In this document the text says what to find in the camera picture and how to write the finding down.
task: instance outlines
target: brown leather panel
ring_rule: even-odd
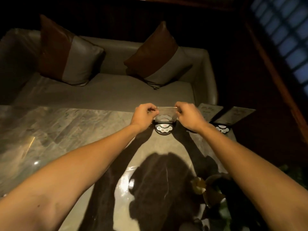
[[[158,71],[175,54],[178,45],[163,21],[137,52],[124,61],[129,71],[146,78]]]
[[[45,15],[41,18],[41,53],[38,71],[45,77],[62,80],[74,34]]]

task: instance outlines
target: hand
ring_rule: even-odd
[[[141,104],[135,109],[130,125],[137,126],[139,128],[139,133],[141,133],[149,127],[154,117],[158,114],[159,111],[156,109],[155,105],[151,103]]]
[[[190,129],[196,133],[200,133],[202,127],[208,125],[208,123],[201,115],[201,112],[196,108],[194,104],[177,102],[175,106],[178,107],[176,114],[180,123],[187,129]]]

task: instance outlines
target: two-tone pillow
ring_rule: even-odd
[[[128,67],[128,75],[137,75],[158,89],[190,68],[192,61],[177,45],[163,21],[124,65]]]
[[[38,72],[70,85],[85,85],[104,49],[76,36],[41,15]]]

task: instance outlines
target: marble table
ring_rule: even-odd
[[[66,152],[127,126],[132,115],[0,106],[0,196]],[[235,140],[232,131],[228,136]],[[217,172],[226,170],[201,136],[180,124],[167,136],[150,127],[81,196],[60,230],[174,230],[202,214],[190,180]]]

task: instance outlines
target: sofa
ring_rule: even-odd
[[[105,58],[99,73],[87,85],[71,86],[42,77],[35,71],[40,31],[11,29],[0,45],[2,87],[6,95],[14,94],[11,104],[127,112],[133,112],[136,106],[148,102],[160,107],[172,107],[176,101],[197,106],[200,103],[217,104],[217,88],[207,50],[182,47],[192,59],[192,67],[178,81],[154,90],[125,73],[123,61],[132,56],[142,43],[82,38],[103,47]]]

